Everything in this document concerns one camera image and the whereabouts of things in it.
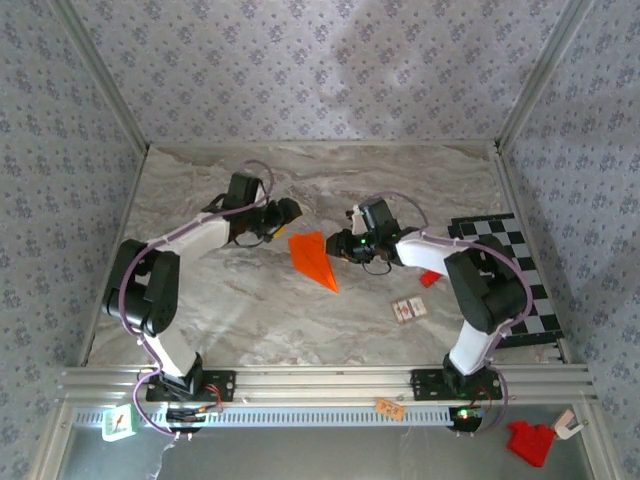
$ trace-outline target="orange paper airplane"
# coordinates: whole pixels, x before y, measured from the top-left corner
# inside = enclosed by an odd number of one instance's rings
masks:
[[[293,268],[338,293],[338,285],[333,276],[329,257],[324,251],[324,238],[321,232],[291,236],[289,251]]]

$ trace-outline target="patterned wallpaper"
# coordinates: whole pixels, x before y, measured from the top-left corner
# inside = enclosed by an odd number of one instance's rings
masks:
[[[139,159],[46,4],[0,12],[0,478],[13,479],[77,361]]]
[[[510,164],[559,317],[640,478],[640,4],[598,0]]]
[[[565,0],[74,2],[148,141],[493,138]]]

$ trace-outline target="black and white checkered mat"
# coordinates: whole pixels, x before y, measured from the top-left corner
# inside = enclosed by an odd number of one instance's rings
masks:
[[[513,214],[484,217],[454,218],[449,235],[465,240],[478,240],[485,235],[494,235],[515,257],[533,291],[533,309],[529,317],[511,328],[510,334],[500,342],[500,347],[520,347],[554,342],[564,334],[542,285],[529,248],[524,241],[518,222]]]

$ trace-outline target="gray marble table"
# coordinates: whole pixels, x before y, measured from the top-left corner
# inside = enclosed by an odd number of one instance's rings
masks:
[[[304,216],[288,233],[255,249],[228,246],[181,273],[178,322],[207,365],[438,364],[462,316],[451,286],[429,289],[420,270],[382,277],[332,259],[336,294],[294,270],[287,237],[349,227],[345,210],[381,190],[420,202],[431,230],[446,234],[453,217],[505,211],[494,166],[482,148],[455,146],[246,146],[152,148],[125,237],[147,240],[191,219],[250,158],[276,176],[274,196],[296,199]],[[419,226],[413,207],[389,202],[401,226]],[[241,238],[250,243],[255,239]],[[419,294],[429,315],[399,326],[390,302]],[[512,349],[502,361],[532,363],[535,349]],[[139,364],[147,358],[119,323],[101,316],[92,365]]]

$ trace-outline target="red block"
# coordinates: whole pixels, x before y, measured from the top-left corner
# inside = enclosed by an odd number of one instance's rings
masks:
[[[546,425],[531,426],[527,422],[513,422],[509,428],[513,433],[507,448],[534,467],[542,467],[551,450],[555,432]]]
[[[436,281],[441,277],[439,273],[432,272],[431,270],[427,270],[420,277],[420,283],[424,285],[426,288],[429,288],[431,285],[436,283]]]

